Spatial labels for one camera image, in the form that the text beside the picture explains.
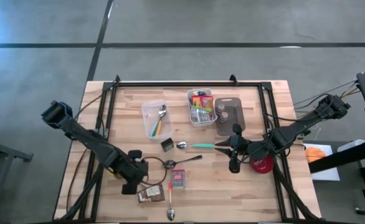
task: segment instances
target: black cable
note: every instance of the black cable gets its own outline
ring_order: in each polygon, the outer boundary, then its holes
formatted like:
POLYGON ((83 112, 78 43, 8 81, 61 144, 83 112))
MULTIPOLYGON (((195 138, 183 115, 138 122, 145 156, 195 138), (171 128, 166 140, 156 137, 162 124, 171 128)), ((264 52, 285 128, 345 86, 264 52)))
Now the black cable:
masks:
MULTIPOLYGON (((105 135, 105 125, 103 124, 103 120, 101 119, 101 126, 102 126, 102 136, 104 137, 105 135)), ((76 175, 77 175, 77 171, 78 171, 78 168, 80 167, 80 164, 82 163, 83 161, 83 157, 84 157, 84 154, 87 152, 87 148, 84 150, 82 156, 80 157, 80 159, 78 160, 77 162, 77 166, 76 166, 76 169, 75 169, 75 173, 73 174, 73 177, 72 177, 72 181, 70 183, 70 186, 69 186, 69 190, 68 190, 68 195, 67 195, 67 198, 66 198, 66 212, 68 212, 68 209, 69 209, 69 198, 70 198, 70 193, 72 191, 72 186, 73 186, 73 183, 75 181, 75 178, 76 178, 76 175)))
POLYGON ((241 165, 241 164, 248 164, 248 163, 250 163, 250 162, 245 162, 245 160, 247 160, 251 155, 253 155, 253 154, 255 154, 256 152, 258 152, 259 150, 261 150, 261 149, 263 149, 264 148, 264 146, 262 146, 262 147, 260 147, 260 148, 258 148, 258 149, 256 149, 256 150, 254 150, 254 152, 251 152, 249 155, 247 155, 247 156, 245 156, 245 157, 242 157, 242 159, 241 160, 239 160, 238 159, 238 162, 239 162, 239 165, 241 165))
POLYGON ((74 117, 74 120, 76 120, 77 119, 77 117, 79 116, 79 114, 81 113, 81 112, 83 112, 83 110, 85 109, 85 108, 87 108, 88 106, 90 106, 92 103, 94 103, 97 99, 99 99, 99 98, 101 98, 101 96, 104 94, 104 93, 106 93, 110 88, 112 88, 113 87, 113 85, 116 83, 116 79, 115 80, 113 80, 112 81, 112 85, 110 85, 108 88, 106 88, 106 89, 104 89, 103 91, 102 91, 102 93, 98 96, 98 97, 96 97, 94 100, 92 100, 92 101, 90 101, 89 103, 87 103, 85 106, 83 106, 82 107, 82 109, 80 109, 78 112, 77 112, 77 114, 75 115, 75 117, 74 117))
POLYGON ((305 148, 305 150, 307 149, 307 147, 304 144, 297 144, 297 143, 293 143, 293 144, 297 145, 297 146, 303 146, 305 148))
POLYGON ((343 84, 343 85, 340 85, 340 86, 338 86, 338 87, 332 88, 332 89, 330 89, 330 90, 328 90, 328 91, 325 91, 325 92, 323 92, 323 93, 317 94, 317 95, 315 95, 315 96, 309 97, 309 98, 307 98, 307 99, 305 99, 305 100, 302 100, 302 101, 300 101, 300 102, 294 103, 293 105, 298 105, 298 104, 300 104, 300 103, 302 103, 302 102, 306 102, 306 101, 311 100, 312 98, 317 97, 317 96, 319 96, 319 95, 321 95, 321 94, 329 93, 330 91, 337 90, 338 88, 344 87, 344 86, 349 85, 350 83, 354 83, 354 82, 356 82, 356 81, 357 81, 357 80, 353 80, 353 81, 351 81, 351 82, 345 83, 345 84, 343 84))
POLYGON ((278 158, 286 158, 286 157, 288 157, 289 155, 290 155, 290 147, 288 148, 288 153, 286 154, 286 155, 284 155, 284 156, 279 156, 278 154, 275 154, 278 158))
POLYGON ((351 87, 353 87, 355 84, 356 84, 357 82, 354 82, 351 86, 349 86, 349 88, 347 88, 347 90, 344 90, 343 92, 342 92, 342 94, 340 95, 340 98, 342 98, 342 96, 351 88, 351 87))
POLYGON ((294 109, 297 110, 297 109, 302 109, 302 108, 305 108, 307 106, 310 106, 312 103, 314 103, 314 101, 321 98, 321 96, 329 96, 329 94, 327 94, 327 93, 321 94, 321 95, 317 96, 314 100, 311 100, 308 104, 306 104, 304 106, 301 106, 301 107, 298 107, 298 108, 294 108, 294 109))
MULTIPOLYGON (((324 111, 326 111, 328 108, 331 107, 331 105, 332 105, 332 99, 330 99, 330 102, 328 103, 328 105, 326 106, 326 108, 324 110, 320 111, 319 114, 320 113, 323 113, 324 111)), ((285 120, 285 121, 309 121, 309 120, 314 119, 314 118, 316 118, 318 116, 318 115, 314 115, 314 116, 309 117, 307 119, 288 119, 288 118, 281 118, 281 117, 278 117, 278 116, 275 116, 275 115, 272 115, 272 114, 267 114, 267 113, 264 113, 264 114, 266 114, 267 116, 271 116, 273 118, 278 118, 278 119, 285 120)))
POLYGON ((83 157, 84 157, 84 154, 87 152, 87 148, 84 150, 82 156, 80 157, 80 159, 78 160, 77 162, 77 166, 76 166, 76 169, 75 169, 75 173, 73 174, 73 177, 72 177, 72 181, 70 183, 70 186, 69 186, 69 190, 68 190, 68 196, 66 198, 66 212, 68 212, 68 209, 69 209, 69 198, 70 198, 70 193, 72 191, 72 186, 73 186, 73 183, 75 182, 75 178, 76 178, 76 175, 77 175, 77 171, 78 171, 78 168, 80 167, 80 164, 82 163, 83 161, 83 157))
MULTIPOLYGON (((164 167, 164 166, 163 166, 163 165, 164 165, 163 160, 161 160, 161 159, 160 159, 160 158, 158 158, 158 157, 149 156, 149 157, 144 157, 144 158, 142 158, 142 160, 145 160, 145 159, 156 159, 156 160, 159 160, 159 161, 162 163, 162 167, 164 167)), ((141 183, 146 184, 146 185, 149 185, 149 186, 155 186, 155 185, 162 184, 162 183, 163 183, 163 181, 164 181, 164 180, 166 180, 166 176, 167 176, 167 174, 168 174, 168 170, 167 170, 167 169, 164 169, 164 176, 163 176, 163 179, 162 179, 161 181, 159 181, 159 182, 157 182, 157 183, 155 183, 155 184, 148 183, 148 182, 147 182, 147 181, 148 181, 148 179, 149 179, 149 175, 148 175, 148 178, 146 179, 146 181, 141 180, 141 183)))

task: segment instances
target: wooden table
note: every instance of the wooden table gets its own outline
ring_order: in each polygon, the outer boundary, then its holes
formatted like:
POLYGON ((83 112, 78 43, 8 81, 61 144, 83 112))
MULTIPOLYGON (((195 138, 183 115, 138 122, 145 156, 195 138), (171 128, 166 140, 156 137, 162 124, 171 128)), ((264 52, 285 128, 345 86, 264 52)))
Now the wooden table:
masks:
MULTIPOLYGON (((287 81, 271 82, 278 115, 284 118, 295 118, 287 81)), ((88 82, 82 106, 100 95, 102 86, 103 82, 88 82)), ((186 171, 186 188, 173 191, 173 208, 176 211, 174 222, 280 221, 272 172, 259 174, 248 165, 242 165, 239 174, 232 174, 228 170, 229 158, 224 154, 211 149, 193 148, 186 151, 174 148, 164 153, 159 142, 153 142, 146 137, 141 105, 151 100, 165 99, 168 101, 169 113, 173 121, 174 142, 216 143, 227 139, 217 135, 215 126, 194 128, 191 125, 186 99, 186 92, 190 89, 198 89, 198 87, 119 87, 116 93, 109 142, 125 152, 141 149, 144 156, 157 156, 164 161, 168 159, 180 161, 203 155, 201 161, 176 166, 176 169, 186 171)), ((262 139, 265 130, 257 88, 211 87, 211 90, 215 98, 239 97, 246 123, 243 137, 251 140, 262 139)), ((79 116, 79 123, 87 129, 94 128, 99 102, 100 100, 94 102, 79 116)), ((104 118, 106 118, 107 105, 108 103, 105 103, 104 118)), ((282 126, 288 124, 290 124, 289 121, 281 121, 282 126)), ((77 162, 84 150, 81 143, 73 142, 54 218, 65 214, 67 192, 77 162)), ((74 203, 83 189, 87 163, 88 153, 78 170, 69 206, 74 203)), ((320 217, 310 170, 301 146, 292 147, 288 163, 295 191, 306 206, 320 217)), ((164 170, 160 162, 149 162, 149 182, 155 183, 161 180, 163 174, 164 170)), ((124 183, 124 180, 118 180, 107 172, 104 173, 98 205, 98 222, 168 222, 166 217, 166 210, 169 207, 167 182, 163 183, 166 193, 165 201, 141 204, 138 203, 137 196, 121 194, 121 186, 124 183)), ((86 214, 90 214, 91 199, 92 197, 89 197, 86 214)), ((289 210, 287 194, 285 194, 285 204, 289 210)))

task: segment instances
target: clear plastic container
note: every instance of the clear plastic container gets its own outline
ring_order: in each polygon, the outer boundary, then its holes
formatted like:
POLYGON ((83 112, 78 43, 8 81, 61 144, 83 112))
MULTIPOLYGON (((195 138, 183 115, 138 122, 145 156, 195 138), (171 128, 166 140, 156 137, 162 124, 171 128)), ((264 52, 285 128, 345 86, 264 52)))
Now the clear plastic container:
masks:
POLYGON ((191 120, 191 124, 194 127, 204 127, 204 126, 210 126, 212 124, 214 124, 214 122, 217 120, 217 115, 216 115, 216 110, 214 108, 214 103, 213 103, 213 115, 212 115, 212 120, 211 121, 203 121, 203 122, 194 122, 192 120, 191 117, 191 102, 189 101, 189 99, 191 99, 191 96, 197 92, 197 91, 204 91, 207 95, 212 95, 212 90, 209 88, 203 88, 203 89, 198 89, 198 90, 189 90, 187 92, 187 101, 188 101, 188 113, 189 113, 189 119, 191 120))
POLYGON ((165 140, 173 134, 169 108, 166 100, 150 101, 141 106, 143 111, 145 133, 152 140, 165 140), (151 136, 154 126, 159 121, 159 109, 162 105, 166 105, 166 114, 162 117, 160 134, 151 136))

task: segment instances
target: metal spoon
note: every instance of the metal spoon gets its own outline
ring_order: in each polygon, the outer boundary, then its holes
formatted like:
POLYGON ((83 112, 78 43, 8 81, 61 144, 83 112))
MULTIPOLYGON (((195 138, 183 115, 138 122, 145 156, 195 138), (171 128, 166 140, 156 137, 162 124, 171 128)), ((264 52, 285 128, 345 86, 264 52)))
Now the metal spoon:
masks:
POLYGON ((178 163, 180 163, 180 162, 195 161, 195 160, 198 160, 198 159, 202 159, 202 155, 195 156, 195 157, 192 157, 192 158, 190 158, 190 159, 186 159, 186 160, 178 161, 178 162, 176 162, 176 161, 174 161, 174 160, 168 160, 168 161, 165 161, 165 162, 163 163, 163 167, 164 167, 165 169, 170 169, 170 170, 171 170, 171 169, 175 168, 175 166, 176 166, 178 163))
POLYGON ((170 202, 170 205, 169 205, 169 209, 168 209, 168 219, 170 221, 174 220, 174 217, 176 216, 176 214, 174 212, 174 209, 171 208, 171 189, 172 189, 172 185, 171 185, 171 182, 169 182, 169 202, 170 202))
POLYGON ((177 146, 178 149, 186 149, 189 146, 191 146, 191 147, 201 147, 201 148, 211 148, 211 149, 214 148, 213 144, 191 144, 190 145, 186 142, 179 142, 179 143, 176 144, 176 146, 177 146))
POLYGON ((158 119, 158 122, 156 122, 155 125, 152 128, 152 132, 151 132, 151 136, 152 137, 156 135, 156 130, 158 129, 160 120, 162 119, 162 117, 164 117, 164 115, 166 115, 166 109, 167 109, 167 106, 166 105, 162 105, 159 108, 159 112, 158 112, 159 119, 158 119))
POLYGON ((162 117, 164 117, 164 115, 166 115, 166 109, 167 109, 166 105, 162 105, 159 108, 159 120, 162 119, 162 117))

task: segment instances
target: concrete floor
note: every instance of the concrete floor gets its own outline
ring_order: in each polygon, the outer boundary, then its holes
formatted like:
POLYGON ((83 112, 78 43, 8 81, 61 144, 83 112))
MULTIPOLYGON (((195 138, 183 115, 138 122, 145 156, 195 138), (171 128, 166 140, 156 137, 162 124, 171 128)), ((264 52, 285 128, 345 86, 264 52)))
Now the concrete floor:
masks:
MULTIPOLYGON (((106 4, 0 1, 0 43, 95 43, 106 4)), ((365 0, 119 0, 104 42, 365 43, 365 0)), ((77 111, 93 51, 0 49, 0 142, 35 154, 30 164, 13 164, 0 223, 51 219, 70 141, 46 126, 40 114, 51 100, 77 111)), ((240 80, 288 80, 293 101, 300 101, 363 71, 365 47, 102 49, 94 80, 116 74, 122 80, 226 80, 235 74, 240 80)), ((365 140, 363 99, 354 95, 347 102, 349 114, 321 123, 317 140, 365 140)), ((324 218, 347 221, 344 212, 354 205, 342 210, 330 193, 316 188, 324 218)))

